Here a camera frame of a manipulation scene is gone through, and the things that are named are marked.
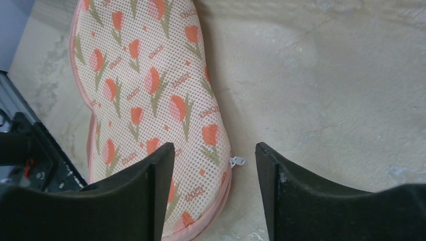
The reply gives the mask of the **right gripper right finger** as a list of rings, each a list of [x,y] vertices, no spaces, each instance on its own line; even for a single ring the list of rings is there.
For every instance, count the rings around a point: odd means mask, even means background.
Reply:
[[[264,142],[256,166],[270,240],[425,240],[425,185],[380,192],[330,181]]]

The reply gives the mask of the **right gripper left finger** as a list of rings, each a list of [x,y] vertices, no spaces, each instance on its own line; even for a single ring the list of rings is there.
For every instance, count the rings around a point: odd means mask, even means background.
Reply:
[[[1,240],[160,240],[174,157],[165,143],[79,191],[1,185]]]

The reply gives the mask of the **floral mesh laundry bag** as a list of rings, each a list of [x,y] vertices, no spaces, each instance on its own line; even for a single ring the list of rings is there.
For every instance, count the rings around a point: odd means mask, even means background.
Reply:
[[[193,1],[79,1],[70,36],[92,117],[90,183],[175,146],[163,240],[194,240],[221,212],[235,164]]]

